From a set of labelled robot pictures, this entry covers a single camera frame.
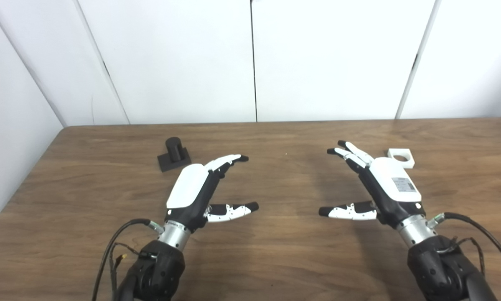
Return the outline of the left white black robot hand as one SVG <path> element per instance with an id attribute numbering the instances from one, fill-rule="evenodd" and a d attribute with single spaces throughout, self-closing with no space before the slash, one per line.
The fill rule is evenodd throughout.
<path id="1" fill-rule="evenodd" d="M 231 154 L 216 158 L 205 165 L 196 163 L 183 168 L 168 197 L 165 221 L 181 224 L 193 234 L 208 222 L 227 222 L 257 211 L 258 202 L 211 203 L 212 196 L 227 170 L 236 162 L 246 162 L 248 159 L 248 156 Z"/>

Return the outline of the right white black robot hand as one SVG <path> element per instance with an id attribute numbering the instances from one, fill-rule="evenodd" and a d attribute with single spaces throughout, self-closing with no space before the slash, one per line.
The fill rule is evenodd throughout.
<path id="1" fill-rule="evenodd" d="M 371 200 L 336 207 L 321 207 L 321 217 L 347 220 L 379 220 L 397 227 L 409 217 L 425 216 L 422 195 L 403 166 L 394 158 L 373 158 L 354 144 L 339 140 L 327 150 L 345 160 L 371 196 Z"/>

